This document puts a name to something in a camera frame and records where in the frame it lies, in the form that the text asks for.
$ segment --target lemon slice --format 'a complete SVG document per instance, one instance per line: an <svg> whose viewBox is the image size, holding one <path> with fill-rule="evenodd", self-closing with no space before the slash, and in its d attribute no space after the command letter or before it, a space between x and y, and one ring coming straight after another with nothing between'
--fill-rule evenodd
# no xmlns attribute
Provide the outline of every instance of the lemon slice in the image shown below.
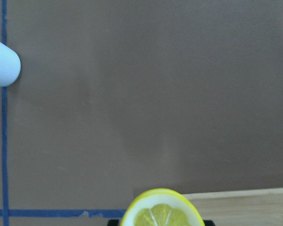
<svg viewBox="0 0 283 226"><path fill-rule="evenodd" d="M176 191L157 188L139 195L120 226L204 226L196 208Z"/></svg>

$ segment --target vertical blue tape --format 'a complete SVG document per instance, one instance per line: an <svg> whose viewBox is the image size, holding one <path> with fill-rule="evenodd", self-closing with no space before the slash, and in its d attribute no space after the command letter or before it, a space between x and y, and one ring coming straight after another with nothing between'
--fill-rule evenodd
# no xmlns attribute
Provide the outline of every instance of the vertical blue tape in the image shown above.
<svg viewBox="0 0 283 226"><path fill-rule="evenodd" d="M7 0L1 2L2 22L1 41L7 44ZM8 119L7 119L7 88L1 90L1 121L2 121L2 218L3 226L9 226L8 208Z"/></svg>

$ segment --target citrus fruit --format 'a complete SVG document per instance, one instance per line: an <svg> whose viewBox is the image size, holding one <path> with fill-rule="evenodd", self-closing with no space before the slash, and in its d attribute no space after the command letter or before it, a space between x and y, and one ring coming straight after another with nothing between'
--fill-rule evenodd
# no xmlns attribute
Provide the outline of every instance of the citrus fruit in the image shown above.
<svg viewBox="0 0 283 226"><path fill-rule="evenodd" d="M140 194L120 226L204 226L196 208L181 194L156 188Z"/></svg>

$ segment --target wooden plank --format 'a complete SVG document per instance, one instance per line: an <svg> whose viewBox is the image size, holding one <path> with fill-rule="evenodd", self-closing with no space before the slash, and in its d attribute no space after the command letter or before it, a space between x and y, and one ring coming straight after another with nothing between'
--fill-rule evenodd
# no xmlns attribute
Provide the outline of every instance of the wooden plank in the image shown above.
<svg viewBox="0 0 283 226"><path fill-rule="evenodd" d="M216 226L283 226L283 188L184 196Z"/></svg>

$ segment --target white cylinder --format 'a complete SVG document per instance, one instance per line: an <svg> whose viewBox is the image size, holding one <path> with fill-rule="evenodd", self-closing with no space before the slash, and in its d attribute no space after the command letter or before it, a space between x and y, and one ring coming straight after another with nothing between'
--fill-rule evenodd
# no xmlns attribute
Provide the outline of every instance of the white cylinder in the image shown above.
<svg viewBox="0 0 283 226"><path fill-rule="evenodd" d="M21 63L18 55L0 42L0 86L13 83L20 74Z"/></svg>

